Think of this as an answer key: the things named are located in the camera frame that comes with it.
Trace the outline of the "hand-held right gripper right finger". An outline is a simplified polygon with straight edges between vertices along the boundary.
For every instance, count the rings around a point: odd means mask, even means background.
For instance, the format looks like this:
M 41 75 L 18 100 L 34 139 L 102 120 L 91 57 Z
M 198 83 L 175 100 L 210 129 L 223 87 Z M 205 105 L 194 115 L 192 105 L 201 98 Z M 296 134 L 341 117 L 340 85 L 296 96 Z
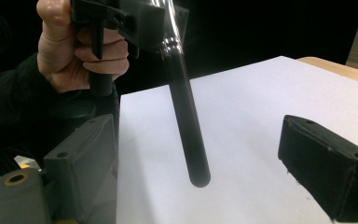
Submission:
M 312 120 L 286 115 L 278 158 L 331 219 L 358 223 L 358 146 Z

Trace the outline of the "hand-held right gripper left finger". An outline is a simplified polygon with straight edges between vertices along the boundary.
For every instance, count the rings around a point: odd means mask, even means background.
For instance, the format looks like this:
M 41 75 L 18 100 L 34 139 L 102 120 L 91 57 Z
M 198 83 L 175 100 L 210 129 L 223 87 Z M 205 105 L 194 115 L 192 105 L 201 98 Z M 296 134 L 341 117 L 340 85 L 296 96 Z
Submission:
M 90 119 L 66 137 L 44 157 L 48 179 L 58 183 L 61 203 L 57 216 L 79 224 L 105 224 L 112 218 L 117 181 L 113 168 L 117 160 L 114 118 Z

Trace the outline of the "black makeup brush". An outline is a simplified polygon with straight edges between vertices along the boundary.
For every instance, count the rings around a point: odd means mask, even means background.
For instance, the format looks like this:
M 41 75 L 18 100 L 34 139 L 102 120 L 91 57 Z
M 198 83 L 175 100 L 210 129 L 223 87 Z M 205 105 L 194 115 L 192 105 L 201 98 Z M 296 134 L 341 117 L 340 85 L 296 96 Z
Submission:
M 183 47 L 175 42 L 173 0 L 162 0 L 165 7 L 161 57 L 169 76 L 169 87 L 181 143 L 186 159 L 189 180 L 197 188 L 206 187 L 211 181 L 199 117 L 187 75 Z

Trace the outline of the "black curtain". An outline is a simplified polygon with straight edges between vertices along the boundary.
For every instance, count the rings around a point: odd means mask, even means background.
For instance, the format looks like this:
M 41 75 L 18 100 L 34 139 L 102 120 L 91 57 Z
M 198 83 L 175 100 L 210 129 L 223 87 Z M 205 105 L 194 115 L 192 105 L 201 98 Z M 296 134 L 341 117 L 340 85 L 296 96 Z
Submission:
M 358 0 L 177 0 L 189 9 L 188 73 L 201 77 L 277 56 L 345 63 Z

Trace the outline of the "white table sheet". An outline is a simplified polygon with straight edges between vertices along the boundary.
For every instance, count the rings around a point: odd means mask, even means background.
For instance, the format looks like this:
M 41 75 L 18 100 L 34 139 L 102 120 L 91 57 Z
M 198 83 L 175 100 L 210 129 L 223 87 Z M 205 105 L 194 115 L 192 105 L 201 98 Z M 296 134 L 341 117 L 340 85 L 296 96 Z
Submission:
M 358 146 L 358 81 L 277 57 L 192 81 L 211 171 L 189 180 L 168 87 L 121 99 L 117 224 L 337 224 L 279 160 L 287 115 Z

